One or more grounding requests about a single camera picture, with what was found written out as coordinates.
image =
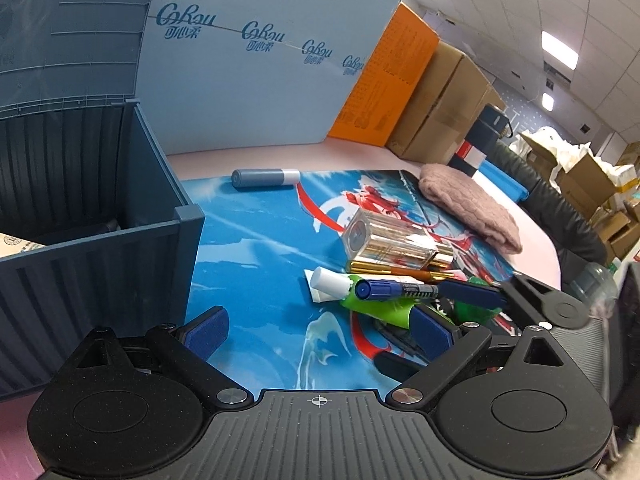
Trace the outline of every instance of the fuzzy pink cloth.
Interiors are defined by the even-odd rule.
[[[420,191],[501,253],[522,252],[520,231],[510,213],[461,171],[425,164],[420,170]]]

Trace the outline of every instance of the ceiling light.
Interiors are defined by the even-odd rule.
[[[549,94],[542,94],[542,107],[549,111],[554,109],[554,99]]]
[[[546,50],[557,60],[562,61],[571,70],[575,70],[575,66],[578,64],[578,53],[566,46],[562,41],[558,40],[558,38],[544,31],[542,32],[542,49]]]

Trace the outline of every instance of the black leather chair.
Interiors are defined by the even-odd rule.
[[[555,245],[560,261],[562,290],[569,292],[569,284],[587,263],[604,265],[607,250],[596,232],[526,161],[503,142],[496,144],[486,160],[529,191],[529,197],[520,202],[520,207]]]

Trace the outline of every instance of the ceiling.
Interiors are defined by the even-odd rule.
[[[432,11],[425,20],[440,37],[478,65],[540,105],[551,94],[550,115],[578,142],[601,123],[640,140],[640,0],[417,1]],[[575,71],[543,52],[543,30],[579,53]],[[570,81],[565,88],[562,77],[546,87],[545,61]]]

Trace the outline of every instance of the light blue cardboard box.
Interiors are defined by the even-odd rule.
[[[398,4],[152,0],[136,95],[167,153],[320,142]]]

